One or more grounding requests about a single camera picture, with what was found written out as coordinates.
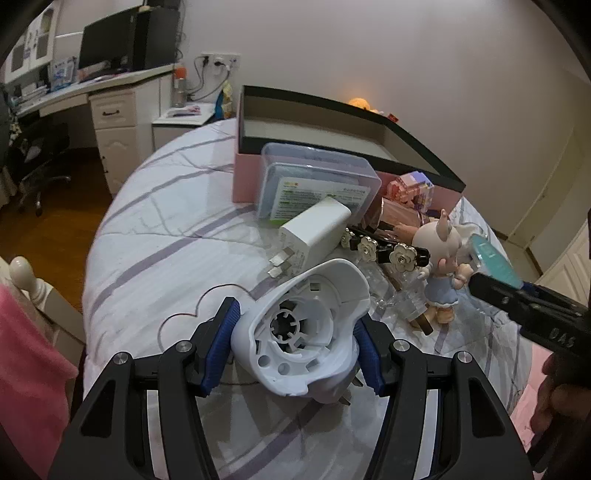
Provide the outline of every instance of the hand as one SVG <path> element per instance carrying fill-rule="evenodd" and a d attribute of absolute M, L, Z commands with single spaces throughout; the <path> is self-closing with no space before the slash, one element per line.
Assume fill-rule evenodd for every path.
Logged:
<path fill-rule="evenodd" d="M 466 283 L 468 283 L 468 280 L 470 280 L 470 277 L 473 273 L 474 270 L 467 263 L 462 263 L 458 265 L 456 268 L 456 276 L 452 280 L 453 288 L 455 288 L 456 290 L 460 290 L 460 288 L 462 288 Z"/>
<path fill-rule="evenodd" d="M 538 404 L 531 417 L 530 426 L 534 433 L 542 433 L 552 422 L 555 413 L 578 420 L 585 420 L 591 411 L 591 390 L 575 385 L 558 385 L 552 374 L 556 367 L 554 354 L 542 366 L 542 373 L 548 375 L 538 390 Z"/>
<path fill-rule="evenodd" d="M 421 267 L 418 269 L 418 277 L 417 280 L 425 280 L 429 275 L 431 275 L 431 268 L 430 267 Z"/>

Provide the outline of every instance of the pink package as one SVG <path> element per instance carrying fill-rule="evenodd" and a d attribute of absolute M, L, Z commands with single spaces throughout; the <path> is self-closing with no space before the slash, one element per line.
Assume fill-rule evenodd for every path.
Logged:
<path fill-rule="evenodd" d="M 424 173 L 413 171 L 388 183 L 386 198 L 425 213 L 431 206 L 433 189 Z"/>

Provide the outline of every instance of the white plastic part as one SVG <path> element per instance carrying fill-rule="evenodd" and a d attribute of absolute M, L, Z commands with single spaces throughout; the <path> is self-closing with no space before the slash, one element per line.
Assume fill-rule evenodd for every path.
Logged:
<path fill-rule="evenodd" d="M 336 402 L 355 376 L 353 327 L 369 303 L 359 269 L 329 260 L 257 300 L 232 332 L 232 352 L 276 395 Z"/>
<path fill-rule="evenodd" d="M 351 210 L 326 197 L 282 225 L 277 238 L 283 250 L 269 260 L 269 275 L 295 277 L 318 265 L 339 244 L 349 217 Z"/>

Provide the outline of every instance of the bed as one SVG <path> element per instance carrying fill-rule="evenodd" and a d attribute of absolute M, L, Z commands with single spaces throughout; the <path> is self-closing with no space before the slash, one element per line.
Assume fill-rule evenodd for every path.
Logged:
<path fill-rule="evenodd" d="M 189 132 L 155 152 L 125 183 L 102 221 L 87 260 L 83 295 L 89 391 L 102 368 L 119 351 L 134 357 L 160 353 L 158 329 L 167 348 L 189 338 L 226 296 L 242 311 L 276 286 L 266 274 L 276 231 L 260 226 L 251 204 L 230 199 L 235 120 Z M 451 219 L 480 225 L 502 247 L 481 215 L 462 199 Z M 335 250 L 334 256 L 345 251 Z M 506 314 L 465 290 L 457 318 L 425 337 L 396 322 L 388 310 L 372 312 L 397 338 L 422 351 L 452 356 L 471 352 L 511 412 L 530 372 L 531 344 L 520 338 Z M 221 478 L 363 477 L 382 424 L 387 399 L 368 387 L 350 390 L 350 406 L 322 405 L 308 398 L 276 397 L 236 363 L 222 384 L 198 399 L 203 428 Z M 428 473 L 436 421 L 437 392 L 428 396 L 416 478 Z M 157 393 L 148 397 L 154 471 L 167 478 L 159 431 Z"/>

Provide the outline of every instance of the metal screw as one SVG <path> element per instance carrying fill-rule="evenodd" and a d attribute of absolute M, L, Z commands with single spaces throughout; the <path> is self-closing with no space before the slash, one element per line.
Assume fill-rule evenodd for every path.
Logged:
<path fill-rule="evenodd" d="M 193 348 L 193 344 L 188 340 L 181 340 L 174 347 L 176 348 L 177 352 L 184 353 Z"/>
<path fill-rule="evenodd" d="M 129 355 L 125 352 L 116 353 L 113 357 L 113 363 L 115 365 L 123 365 L 127 360 L 129 360 Z"/>
<path fill-rule="evenodd" d="M 406 340 L 396 340 L 394 342 L 394 348 L 399 352 L 406 352 L 410 348 L 410 343 Z"/>
<path fill-rule="evenodd" d="M 458 352 L 457 359 L 463 364 L 469 364 L 470 362 L 472 362 L 472 355 L 468 352 L 461 351 Z"/>

